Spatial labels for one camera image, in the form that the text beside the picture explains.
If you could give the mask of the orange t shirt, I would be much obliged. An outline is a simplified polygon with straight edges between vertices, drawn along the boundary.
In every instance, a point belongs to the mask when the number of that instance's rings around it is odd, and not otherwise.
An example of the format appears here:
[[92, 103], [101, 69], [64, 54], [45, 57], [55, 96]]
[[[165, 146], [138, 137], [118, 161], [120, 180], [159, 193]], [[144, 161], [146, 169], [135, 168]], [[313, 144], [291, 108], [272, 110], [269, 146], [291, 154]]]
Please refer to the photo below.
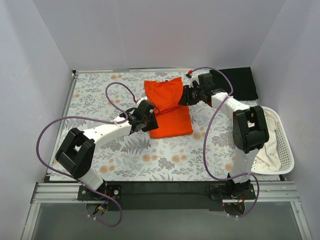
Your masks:
[[147, 99], [156, 106], [158, 128], [149, 132], [152, 139], [186, 136], [193, 133], [189, 107], [179, 105], [183, 94], [181, 77], [161, 82], [146, 80], [144, 90]]

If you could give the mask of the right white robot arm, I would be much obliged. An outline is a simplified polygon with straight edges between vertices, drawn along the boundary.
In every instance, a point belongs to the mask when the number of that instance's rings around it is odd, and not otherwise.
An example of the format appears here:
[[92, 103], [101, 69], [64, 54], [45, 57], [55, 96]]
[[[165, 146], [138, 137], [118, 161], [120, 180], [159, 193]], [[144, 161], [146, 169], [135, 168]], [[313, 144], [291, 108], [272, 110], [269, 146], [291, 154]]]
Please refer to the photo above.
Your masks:
[[186, 77], [189, 84], [183, 86], [181, 106], [193, 106], [204, 102], [232, 120], [232, 139], [236, 146], [235, 160], [227, 178], [215, 178], [209, 186], [212, 199], [224, 197], [242, 198], [253, 192], [252, 166], [260, 149], [269, 140], [268, 127], [261, 106], [248, 106], [232, 97], [231, 92], [216, 86], [213, 74], [194, 75], [190, 70]]

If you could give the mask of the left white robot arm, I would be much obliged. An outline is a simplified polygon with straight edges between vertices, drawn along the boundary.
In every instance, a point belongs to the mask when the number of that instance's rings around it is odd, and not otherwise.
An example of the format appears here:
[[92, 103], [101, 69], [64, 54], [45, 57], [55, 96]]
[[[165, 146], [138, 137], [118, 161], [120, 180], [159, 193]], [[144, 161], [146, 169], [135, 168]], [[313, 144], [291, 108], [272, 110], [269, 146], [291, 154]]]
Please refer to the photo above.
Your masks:
[[67, 133], [55, 159], [74, 179], [104, 194], [107, 183], [92, 167], [95, 150], [118, 138], [157, 129], [155, 109], [155, 104], [143, 98], [136, 107], [120, 114], [111, 124], [86, 130], [75, 127]]

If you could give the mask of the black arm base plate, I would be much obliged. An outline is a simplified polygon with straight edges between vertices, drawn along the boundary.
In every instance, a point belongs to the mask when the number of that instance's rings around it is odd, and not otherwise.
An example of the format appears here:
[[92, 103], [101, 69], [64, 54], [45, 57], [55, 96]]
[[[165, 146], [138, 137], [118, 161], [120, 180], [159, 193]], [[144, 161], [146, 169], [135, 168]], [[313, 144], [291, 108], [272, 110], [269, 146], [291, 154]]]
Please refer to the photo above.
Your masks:
[[242, 215], [244, 202], [254, 200], [252, 183], [241, 187], [227, 181], [111, 181], [91, 191], [75, 181], [50, 181], [55, 187], [75, 187], [74, 199], [95, 204], [104, 211], [125, 210], [200, 210], [222, 212], [230, 208], [233, 215]]

